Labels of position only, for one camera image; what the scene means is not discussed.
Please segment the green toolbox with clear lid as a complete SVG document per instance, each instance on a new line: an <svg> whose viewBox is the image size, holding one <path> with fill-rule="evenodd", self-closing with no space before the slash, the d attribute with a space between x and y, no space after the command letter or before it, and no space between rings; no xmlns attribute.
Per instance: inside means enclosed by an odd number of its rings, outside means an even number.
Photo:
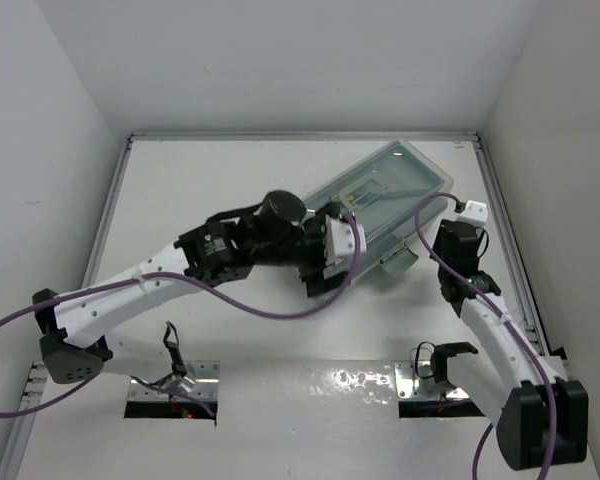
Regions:
<svg viewBox="0 0 600 480"><path fill-rule="evenodd" d="M376 266L391 276L410 268L418 256L409 249L417 239L416 207L427 195L450 192L452 177L408 142L395 140L332 178L303 199L317 210L329 201L353 213L364 228L366 252L357 274Z"/></svg>

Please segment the black handle file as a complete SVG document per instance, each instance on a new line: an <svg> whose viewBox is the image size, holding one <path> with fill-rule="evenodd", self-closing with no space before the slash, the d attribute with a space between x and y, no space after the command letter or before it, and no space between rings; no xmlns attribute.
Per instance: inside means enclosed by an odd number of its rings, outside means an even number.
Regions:
<svg viewBox="0 0 600 480"><path fill-rule="evenodd" d="M378 201L396 200L403 198L417 198L426 196L427 189L407 189L387 191L381 188L369 188L354 193L348 193L345 199L351 204L352 208L362 208Z"/></svg>

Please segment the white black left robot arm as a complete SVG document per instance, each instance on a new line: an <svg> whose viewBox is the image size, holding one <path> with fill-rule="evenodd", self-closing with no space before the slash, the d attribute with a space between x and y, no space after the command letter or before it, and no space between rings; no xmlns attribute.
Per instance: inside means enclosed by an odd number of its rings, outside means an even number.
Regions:
<svg viewBox="0 0 600 480"><path fill-rule="evenodd" d="M256 266L292 267L309 297L336 300L355 269L328 277L328 267L360 261L365 232L339 203L308 209L296 195L268 192L254 205L209 217L136 266L97 285L58 294L44 289L32 302L41 330L43 364L57 384L102 372L162 386L187 376L173 322L160 344L118 332L123 323L185 295L208 292L229 302L219 286L246 279Z"/></svg>

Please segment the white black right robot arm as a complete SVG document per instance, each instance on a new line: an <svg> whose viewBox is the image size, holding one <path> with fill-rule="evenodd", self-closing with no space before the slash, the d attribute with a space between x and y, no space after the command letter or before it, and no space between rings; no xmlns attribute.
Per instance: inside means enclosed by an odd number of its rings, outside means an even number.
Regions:
<svg viewBox="0 0 600 480"><path fill-rule="evenodd" d="M439 264L442 297L479 343L439 344L431 357L435 383L468 394L495 431L506 464L537 468L587 457L589 397L540 356L512 320L495 280L480 269L480 227L443 220L432 259Z"/></svg>

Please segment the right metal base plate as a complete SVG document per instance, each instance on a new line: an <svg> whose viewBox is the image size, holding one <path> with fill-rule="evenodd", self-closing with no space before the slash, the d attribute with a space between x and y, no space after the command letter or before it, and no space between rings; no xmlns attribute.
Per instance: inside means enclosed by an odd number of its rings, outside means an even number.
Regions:
<svg viewBox="0 0 600 480"><path fill-rule="evenodd" d="M437 385L433 379L423 379L416 374L412 361L394 363L395 390L400 401L441 402L461 401L469 396L459 388Z"/></svg>

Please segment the metal base plate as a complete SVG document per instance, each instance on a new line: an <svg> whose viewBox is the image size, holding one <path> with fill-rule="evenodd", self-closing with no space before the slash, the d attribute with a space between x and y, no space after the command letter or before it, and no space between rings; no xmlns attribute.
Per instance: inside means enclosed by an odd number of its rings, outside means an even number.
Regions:
<svg viewBox="0 0 600 480"><path fill-rule="evenodd" d="M147 388L131 380L127 399L141 402L166 402L169 393L180 393L204 402L217 399L220 363L216 361L186 361L187 375L181 379L170 377Z"/></svg>
<svg viewBox="0 0 600 480"><path fill-rule="evenodd" d="M437 385L433 379L423 379L416 374L412 361L394 363L395 390L400 401L441 402L461 401L469 396L459 388Z"/></svg>

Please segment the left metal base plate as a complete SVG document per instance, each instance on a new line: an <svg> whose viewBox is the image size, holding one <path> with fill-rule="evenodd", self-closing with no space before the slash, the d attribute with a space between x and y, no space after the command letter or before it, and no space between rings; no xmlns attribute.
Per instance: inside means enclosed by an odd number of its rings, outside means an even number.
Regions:
<svg viewBox="0 0 600 480"><path fill-rule="evenodd" d="M204 402L217 399L220 363L216 361L186 361L187 375L181 379L170 377L147 388L131 380L127 399L141 402L166 402L169 393L180 393Z"/></svg>

